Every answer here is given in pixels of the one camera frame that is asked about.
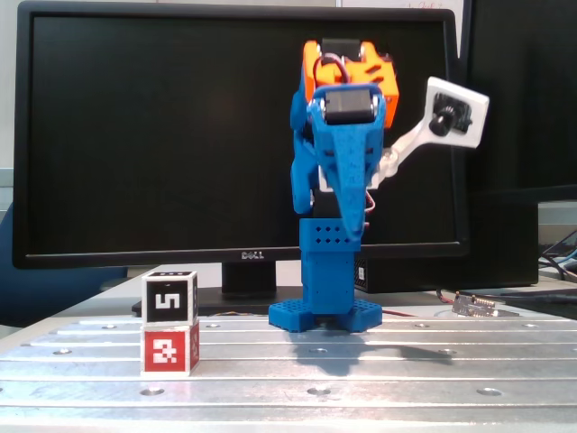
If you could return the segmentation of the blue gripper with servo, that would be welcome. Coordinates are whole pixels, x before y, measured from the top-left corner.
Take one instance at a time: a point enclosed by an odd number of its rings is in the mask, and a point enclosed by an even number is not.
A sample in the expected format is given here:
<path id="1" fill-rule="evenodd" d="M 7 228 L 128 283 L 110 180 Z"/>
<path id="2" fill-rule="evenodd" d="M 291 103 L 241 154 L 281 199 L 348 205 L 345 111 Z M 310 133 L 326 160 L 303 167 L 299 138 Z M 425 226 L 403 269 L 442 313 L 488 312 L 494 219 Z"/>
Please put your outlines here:
<path id="1" fill-rule="evenodd" d="M 379 164 L 387 107 L 374 83 L 322 86 L 307 107 L 307 135 L 313 135 L 312 108 L 328 125 L 375 124 L 379 127 L 318 127 L 316 158 L 337 199 L 343 227 L 353 241 L 365 223 L 365 192 Z"/>

